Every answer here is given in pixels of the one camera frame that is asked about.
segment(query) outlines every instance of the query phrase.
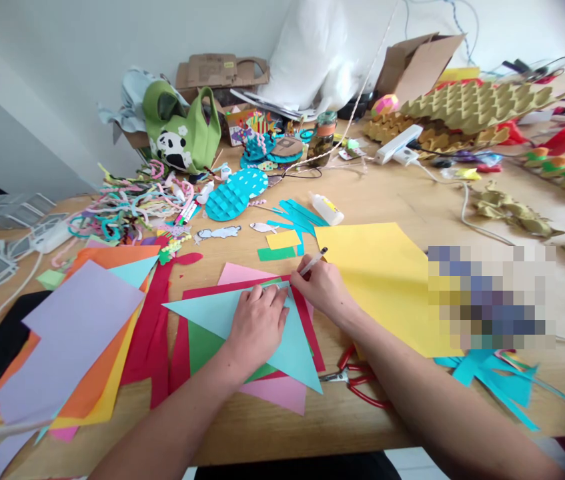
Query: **pen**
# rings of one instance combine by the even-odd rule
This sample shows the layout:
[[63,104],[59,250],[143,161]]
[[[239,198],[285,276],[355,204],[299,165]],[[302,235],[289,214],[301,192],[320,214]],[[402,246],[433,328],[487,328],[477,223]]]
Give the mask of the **pen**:
[[307,263],[307,266],[302,269],[302,271],[300,272],[300,277],[304,277],[309,272],[309,270],[311,270],[314,265],[320,261],[324,254],[327,253],[327,250],[327,247],[324,247],[322,250],[320,250],[320,252],[315,257],[313,257],[309,263]]

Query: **bag handle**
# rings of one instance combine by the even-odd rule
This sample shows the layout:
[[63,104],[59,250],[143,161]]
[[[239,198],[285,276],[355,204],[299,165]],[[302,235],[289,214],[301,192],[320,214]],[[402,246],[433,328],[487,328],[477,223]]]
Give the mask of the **bag handle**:
[[173,91],[173,87],[164,80],[158,80],[149,85],[144,94],[144,100],[142,101],[142,110],[147,120],[153,121],[154,123],[166,123],[171,119],[171,116],[165,119],[160,115],[159,104],[163,95],[170,97],[170,100],[173,101],[173,108],[170,109],[171,116],[176,114],[180,117],[186,117],[187,114],[179,98]]
[[211,107],[211,118],[209,119],[209,127],[213,127],[219,131],[220,129],[220,120],[217,117],[217,109],[215,108],[215,101],[213,101],[213,91],[209,87],[202,87],[200,89],[200,93],[198,96],[191,102],[191,109],[189,110],[189,116],[197,115],[198,113],[202,114],[204,118],[204,112],[202,111],[202,100],[208,98],[209,99],[209,106]]

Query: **glass jar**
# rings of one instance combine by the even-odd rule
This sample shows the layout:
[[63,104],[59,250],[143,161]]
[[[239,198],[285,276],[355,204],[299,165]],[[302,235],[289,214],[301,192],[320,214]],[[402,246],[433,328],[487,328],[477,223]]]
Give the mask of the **glass jar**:
[[[307,158],[317,157],[327,153],[333,147],[336,133],[336,112],[327,110],[320,113],[316,119],[316,134],[309,143]],[[329,155],[307,163],[310,167],[324,167],[329,162]]]

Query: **panda print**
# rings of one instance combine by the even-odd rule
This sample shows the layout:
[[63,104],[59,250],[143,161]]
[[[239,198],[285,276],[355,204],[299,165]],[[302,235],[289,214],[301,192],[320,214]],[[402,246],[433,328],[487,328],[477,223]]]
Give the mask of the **panda print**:
[[184,151],[187,141],[177,133],[163,131],[157,138],[157,157],[173,168],[187,171],[193,163],[191,152]]

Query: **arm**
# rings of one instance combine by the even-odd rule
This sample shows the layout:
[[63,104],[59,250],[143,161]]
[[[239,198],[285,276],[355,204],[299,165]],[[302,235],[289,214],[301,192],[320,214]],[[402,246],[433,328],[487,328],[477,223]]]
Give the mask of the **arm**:
[[221,349],[127,433],[89,479],[182,478],[222,405],[278,348],[286,296],[277,285],[244,291]]
[[[298,271],[309,261],[306,255]],[[565,473],[479,394],[385,330],[352,299],[335,265],[292,284],[363,350],[408,429],[451,478],[565,479]]]

